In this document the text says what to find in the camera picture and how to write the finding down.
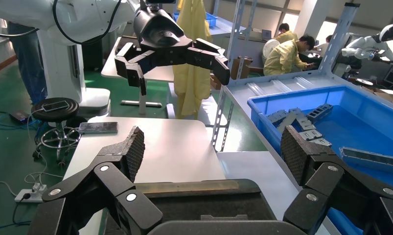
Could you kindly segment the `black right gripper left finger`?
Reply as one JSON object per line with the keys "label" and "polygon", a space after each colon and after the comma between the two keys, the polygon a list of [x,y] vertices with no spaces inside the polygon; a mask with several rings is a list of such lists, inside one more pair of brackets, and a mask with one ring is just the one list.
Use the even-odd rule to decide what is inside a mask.
{"label": "black right gripper left finger", "polygon": [[47,189],[37,207],[30,235],[77,235],[92,216],[107,209],[126,235],[145,235],[162,221],[162,212],[134,180],[145,151],[144,133],[101,148],[83,170]]}

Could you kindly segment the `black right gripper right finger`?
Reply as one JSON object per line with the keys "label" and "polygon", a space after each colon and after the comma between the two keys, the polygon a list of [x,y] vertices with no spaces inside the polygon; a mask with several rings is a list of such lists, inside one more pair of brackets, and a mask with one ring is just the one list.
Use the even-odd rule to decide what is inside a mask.
{"label": "black right gripper right finger", "polygon": [[291,125],[283,130],[280,149],[302,188],[285,222],[313,235],[333,208],[366,235],[393,235],[393,186],[348,166],[330,147],[304,140]]}

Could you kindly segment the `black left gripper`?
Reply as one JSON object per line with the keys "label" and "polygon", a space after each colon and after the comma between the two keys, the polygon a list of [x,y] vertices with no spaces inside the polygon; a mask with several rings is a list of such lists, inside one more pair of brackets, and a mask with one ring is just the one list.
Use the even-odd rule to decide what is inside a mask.
{"label": "black left gripper", "polygon": [[115,55],[115,65],[117,75],[130,87],[138,87],[140,95],[147,95],[141,65],[190,64],[212,71],[222,85],[228,85],[231,72],[225,50],[200,38],[193,42],[164,10],[141,9],[134,30],[140,48],[124,44]]}

